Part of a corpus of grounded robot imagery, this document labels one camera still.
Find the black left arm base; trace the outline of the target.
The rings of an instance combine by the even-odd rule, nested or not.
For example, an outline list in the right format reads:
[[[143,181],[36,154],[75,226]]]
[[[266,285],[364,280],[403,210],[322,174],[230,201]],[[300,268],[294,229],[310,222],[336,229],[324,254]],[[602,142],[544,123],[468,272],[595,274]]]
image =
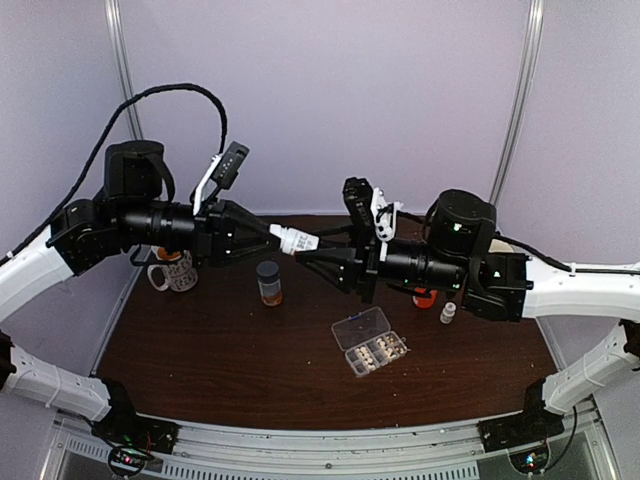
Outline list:
[[[126,388],[112,379],[102,379],[109,394],[107,414],[99,421],[87,420],[91,433],[109,446],[107,466],[122,479],[139,475],[157,458],[172,454],[179,426],[172,421],[140,415]]]

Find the small white capped bottle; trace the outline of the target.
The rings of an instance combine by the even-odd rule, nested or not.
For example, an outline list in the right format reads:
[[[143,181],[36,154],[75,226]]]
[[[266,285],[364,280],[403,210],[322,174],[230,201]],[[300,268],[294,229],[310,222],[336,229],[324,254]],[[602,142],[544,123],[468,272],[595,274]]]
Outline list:
[[[317,250],[320,244],[318,236],[280,224],[270,224],[269,233],[279,239],[280,252],[289,256],[298,252]]]

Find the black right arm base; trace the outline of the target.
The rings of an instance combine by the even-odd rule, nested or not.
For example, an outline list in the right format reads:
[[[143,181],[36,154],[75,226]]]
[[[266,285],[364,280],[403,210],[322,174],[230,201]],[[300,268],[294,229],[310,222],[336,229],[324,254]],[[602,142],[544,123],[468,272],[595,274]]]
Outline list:
[[[541,379],[526,389],[521,412],[478,423],[485,452],[542,441],[564,432],[564,415],[546,409],[544,383]]]

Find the orange pill bottle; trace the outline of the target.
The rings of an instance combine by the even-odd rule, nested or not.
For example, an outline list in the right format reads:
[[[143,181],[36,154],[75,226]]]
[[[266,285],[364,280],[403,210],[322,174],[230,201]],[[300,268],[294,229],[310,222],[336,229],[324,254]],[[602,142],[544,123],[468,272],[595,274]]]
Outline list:
[[[430,309],[435,305],[437,295],[438,292],[436,290],[415,288],[414,295],[412,296],[412,302],[419,309]]]

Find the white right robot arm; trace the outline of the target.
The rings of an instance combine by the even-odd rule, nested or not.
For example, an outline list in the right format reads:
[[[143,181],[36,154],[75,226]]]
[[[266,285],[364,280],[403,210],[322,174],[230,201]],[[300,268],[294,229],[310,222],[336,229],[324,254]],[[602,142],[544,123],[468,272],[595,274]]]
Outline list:
[[[579,401],[619,373],[639,365],[639,267],[567,264],[500,235],[495,207],[463,190],[439,195],[419,241],[395,236],[397,203],[379,190],[347,188],[348,241],[328,246],[297,234],[289,254],[345,293],[373,298],[380,282],[404,293],[415,288],[459,295],[460,306],[490,321],[559,316],[617,318],[595,347],[533,389],[532,404],[513,419],[519,440],[535,440]]]

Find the white pill bottle green label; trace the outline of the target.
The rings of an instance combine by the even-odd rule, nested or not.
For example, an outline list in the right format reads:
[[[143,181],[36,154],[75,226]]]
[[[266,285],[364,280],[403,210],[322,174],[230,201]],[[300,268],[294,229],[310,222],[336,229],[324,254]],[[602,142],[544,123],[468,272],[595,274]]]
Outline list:
[[[447,302],[441,310],[440,322],[445,325],[450,324],[455,318],[456,311],[457,305],[454,302]]]

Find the grey capped pill bottle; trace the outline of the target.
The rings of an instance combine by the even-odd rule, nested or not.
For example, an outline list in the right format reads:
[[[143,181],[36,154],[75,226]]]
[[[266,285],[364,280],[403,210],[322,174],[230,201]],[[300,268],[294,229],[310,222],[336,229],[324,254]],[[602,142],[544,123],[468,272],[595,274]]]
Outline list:
[[[263,304],[269,307],[280,305],[283,293],[278,264],[271,260],[260,262],[256,267],[256,278]]]

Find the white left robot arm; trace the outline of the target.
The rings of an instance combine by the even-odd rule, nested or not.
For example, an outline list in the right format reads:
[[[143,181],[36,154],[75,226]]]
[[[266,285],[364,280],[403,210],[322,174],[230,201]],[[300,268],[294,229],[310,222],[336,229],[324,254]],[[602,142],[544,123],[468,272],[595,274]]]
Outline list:
[[[91,199],[64,203],[19,252],[1,264],[1,317],[132,247],[188,252],[223,266],[281,246],[280,229],[233,201],[231,186],[249,151],[232,143],[216,156],[191,204],[174,202],[175,185],[156,141],[127,141],[105,152],[104,183]],[[1,337],[1,391],[105,425],[123,444],[137,442],[144,424],[117,381],[87,377],[41,360]]]

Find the clear plastic pill organizer box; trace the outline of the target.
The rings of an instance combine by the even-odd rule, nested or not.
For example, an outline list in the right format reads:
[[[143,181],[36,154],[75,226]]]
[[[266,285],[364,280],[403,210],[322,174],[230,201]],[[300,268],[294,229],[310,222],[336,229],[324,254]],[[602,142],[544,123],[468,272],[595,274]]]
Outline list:
[[[335,322],[331,331],[357,378],[368,376],[409,352],[378,306]]]

